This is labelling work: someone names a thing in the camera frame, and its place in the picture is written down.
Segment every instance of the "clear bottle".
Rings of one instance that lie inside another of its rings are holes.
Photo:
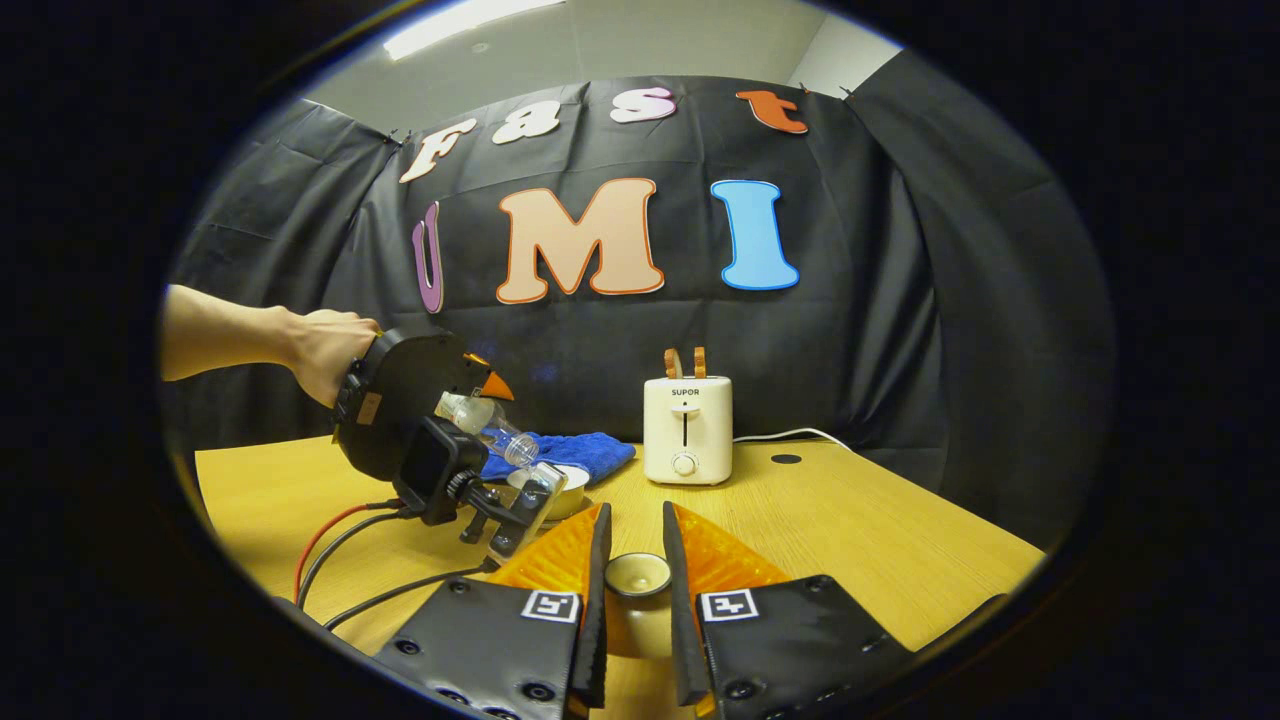
[[[529,468],[538,459],[538,442],[507,420],[502,405],[488,397],[467,397],[447,392],[435,414],[465,433],[480,438],[499,457],[516,468]]]

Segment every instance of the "blue towel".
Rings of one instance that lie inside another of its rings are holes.
[[[585,436],[540,436],[538,433],[529,433],[529,437],[538,441],[538,461],[547,461],[552,465],[570,465],[586,470],[589,475],[586,487],[599,483],[636,456],[635,447],[625,442],[618,442],[604,433],[588,433]],[[507,475],[515,471],[515,465],[494,455],[490,450],[489,461],[485,462],[484,470],[480,471],[480,479],[506,480]]]

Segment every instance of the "ceiling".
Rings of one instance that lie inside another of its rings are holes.
[[[797,0],[568,0],[398,63],[374,42],[306,97],[399,136],[590,79],[699,74],[786,85],[824,19],[824,10]]]

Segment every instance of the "black cable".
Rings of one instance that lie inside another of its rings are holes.
[[[324,551],[320,552],[320,555],[316,556],[316,561],[311,564],[311,568],[307,569],[307,575],[306,578],[302,579],[302,585],[298,587],[298,610],[301,610],[302,605],[307,601],[307,592],[311,589],[311,583],[315,582],[316,579],[316,573],[320,571],[320,566],[324,565],[324,561],[328,560],[330,555],[333,555],[333,551],[338,550],[338,547],[342,543],[347,542],[347,539],[349,539],[360,530],[364,530],[369,525],[381,523],[383,520],[398,520],[401,518],[407,518],[407,515],[402,512],[387,512],[384,515],[374,515],[367,520],[361,520],[360,523],[356,523],[355,525],[352,525],[349,530],[334,538],[334,541],[329,543],[324,548]]]
[[[468,570],[454,570],[452,573],[442,573],[439,575],[431,575],[430,578],[424,578],[421,580],[413,580],[412,583],[403,584],[396,589],[389,589],[378,597],[366,600],[365,602],[361,602],[360,605],[349,610],[344,610],[334,615],[332,620],[324,624],[324,628],[326,630],[333,630],[338,625],[342,625],[347,620],[351,620],[352,618],[360,615],[361,612],[369,610],[370,607],[374,607],[375,605],[381,605],[393,597],[407,593],[408,591],[426,587],[430,585],[431,583],[439,583],[440,580],[448,580],[449,578],[460,578],[462,575],[472,575],[475,573],[492,573],[497,569],[498,564],[493,559],[485,557],[484,562]]]

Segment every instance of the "table surface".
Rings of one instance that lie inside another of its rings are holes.
[[[800,462],[778,464],[780,452]],[[588,489],[613,507],[613,555],[662,546],[662,503],[671,500],[721,525],[794,578],[826,573],[909,650],[918,650],[993,594],[1012,591],[1043,553],[890,473],[824,441],[740,443],[733,475],[714,487],[658,486],[637,456]],[[201,491],[225,552],[274,596],[291,597],[298,553],[339,511],[396,496],[389,483],[355,470],[329,437],[210,450],[196,454]],[[356,534],[325,562],[307,597],[324,623],[393,587],[484,556],[489,524],[477,546],[458,542],[471,518],[428,528],[417,520],[379,523]],[[324,542],[370,514],[338,524]],[[408,592],[337,633],[369,655],[417,610],[438,585]],[[668,660],[609,656],[608,708],[600,717],[692,719],[675,705]]]

